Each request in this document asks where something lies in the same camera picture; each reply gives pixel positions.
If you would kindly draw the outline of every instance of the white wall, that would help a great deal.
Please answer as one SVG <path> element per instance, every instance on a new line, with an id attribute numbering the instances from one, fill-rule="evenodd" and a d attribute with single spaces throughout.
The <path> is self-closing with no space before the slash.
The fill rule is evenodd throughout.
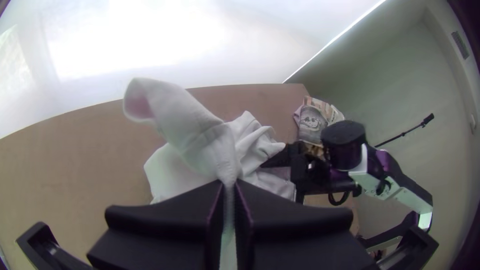
<path id="1" fill-rule="evenodd" d="M 461 246 L 472 194 L 470 147 L 455 78 L 427 27 L 420 23 L 398 37 L 329 89 L 308 88 L 335 104 L 348 118 L 365 124 L 374 145 L 417 125 L 423 129 L 385 145 L 403 172 L 433 196 L 430 234 L 440 246 L 425 269 L 447 269 Z M 361 196 L 360 233 L 371 237 L 398 224 L 406 207 Z"/>
<path id="2" fill-rule="evenodd" d="M 281 83 L 376 2 L 11 0 L 0 17 L 0 138 L 121 99 L 135 76 Z"/>

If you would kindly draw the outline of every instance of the white cloth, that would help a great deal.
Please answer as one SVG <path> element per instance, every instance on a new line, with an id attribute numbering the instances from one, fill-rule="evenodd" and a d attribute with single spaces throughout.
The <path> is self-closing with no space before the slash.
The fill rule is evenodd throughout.
<path id="1" fill-rule="evenodd" d="M 245 111 L 225 123 L 178 85 L 134 78 L 123 100 L 125 115 L 150 123 L 167 141 L 145 163 L 153 196 L 161 202 L 219 179 L 225 185 L 221 269 L 236 269 L 233 185 L 242 179 L 293 200 L 295 186 L 259 166 L 285 144 L 272 139 L 270 126 Z"/>

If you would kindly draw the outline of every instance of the tan table surface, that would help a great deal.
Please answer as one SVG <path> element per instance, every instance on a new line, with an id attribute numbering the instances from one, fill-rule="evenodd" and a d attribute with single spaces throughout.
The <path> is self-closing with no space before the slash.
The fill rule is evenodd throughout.
<path id="1" fill-rule="evenodd" d="M 225 121 L 250 111 L 275 129 L 280 142 L 295 141 L 292 114 L 308 95 L 302 84 L 189 91 Z M 87 262 L 86 253 L 107 229 L 107 207 L 151 201 L 143 165 L 164 143 L 152 127 L 126 119 L 122 100 L 71 111 L 0 139 L 0 246 L 11 268 L 33 269 L 15 240 L 38 221 L 50 226 L 62 248 Z"/>

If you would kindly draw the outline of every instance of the purple accent stripe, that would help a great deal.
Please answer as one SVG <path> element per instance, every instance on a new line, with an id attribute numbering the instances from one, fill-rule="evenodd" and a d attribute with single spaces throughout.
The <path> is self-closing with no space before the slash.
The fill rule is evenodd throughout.
<path id="1" fill-rule="evenodd" d="M 218 191 L 216 192 L 216 195 L 215 195 L 215 200 L 213 201 L 213 205 L 211 206 L 210 208 L 210 212 L 208 213 L 208 216 L 206 217 L 206 222 L 207 222 L 207 225 L 208 225 L 208 228 L 210 228 L 210 221 L 212 220 L 212 216 L 214 215 L 214 212 L 215 212 L 215 208 L 217 206 L 217 203 L 220 199 L 220 193 L 222 192 L 222 188 L 223 188 L 223 184 L 218 188 Z"/>
<path id="2" fill-rule="evenodd" d="M 242 193 L 242 190 L 240 189 L 239 184 L 237 182 L 235 183 L 235 186 L 236 186 L 236 189 L 238 190 L 238 196 L 240 197 L 243 208 L 245 209 L 246 216 L 248 218 L 248 223 L 250 224 L 250 227 L 252 227 L 253 224 L 254 224 L 254 219 L 252 218 L 252 214 L 250 213 L 250 209 L 247 207 L 247 202 L 246 202 L 245 197 Z"/>

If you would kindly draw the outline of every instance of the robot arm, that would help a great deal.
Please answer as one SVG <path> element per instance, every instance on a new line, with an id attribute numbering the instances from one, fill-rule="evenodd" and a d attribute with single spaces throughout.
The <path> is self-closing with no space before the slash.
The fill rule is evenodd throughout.
<path id="1" fill-rule="evenodd" d="M 304 143 L 298 141 L 288 144 L 262 167 L 291 167 L 297 203 L 303 204 L 305 195 L 329 194 L 330 203 L 338 206 L 353 193 L 354 197 L 364 194 L 381 201 L 397 200 L 409 207 L 412 212 L 398 226 L 369 239 L 358 239 L 368 252 L 400 242 L 411 227 L 428 233 L 432 195 L 406 176 L 386 150 L 368 144 L 362 124 L 337 122 L 322 131 L 321 139 L 326 160 L 307 154 Z M 338 192 L 344 195 L 337 202 L 332 193 Z"/>

